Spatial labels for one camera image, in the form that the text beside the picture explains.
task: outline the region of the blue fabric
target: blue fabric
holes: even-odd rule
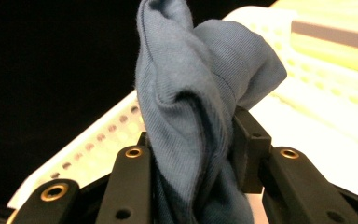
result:
[[[286,77],[264,39],[233,21],[194,28],[184,0],[144,0],[136,90],[156,158],[159,223],[252,223],[227,154],[236,105]]]

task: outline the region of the ribbed fabric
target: ribbed fabric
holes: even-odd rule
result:
[[[236,105],[286,77],[264,41],[232,21],[193,28],[184,0],[144,0],[136,90],[157,162],[159,223],[252,223],[227,161]]]

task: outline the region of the folded cloth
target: folded cloth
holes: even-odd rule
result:
[[[156,158],[158,223],[252,223],[227,154],[236,105],[286,77],[264,39],[233,21],[194,28],[185,0],[144,0],[136,90]]]

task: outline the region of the blue cloth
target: blue cloth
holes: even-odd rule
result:
[[[159,223],[252,223],[227,161],[236,105],[286,77],[264,39],[233,21],[194,28],[184,0],[144,0],[136,90],[156,158]]]

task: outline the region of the dark background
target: dark background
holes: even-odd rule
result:
[[[195,24],[272,0],[190,0]],[[131,0],[0,0],[0,204],[133,89]]]

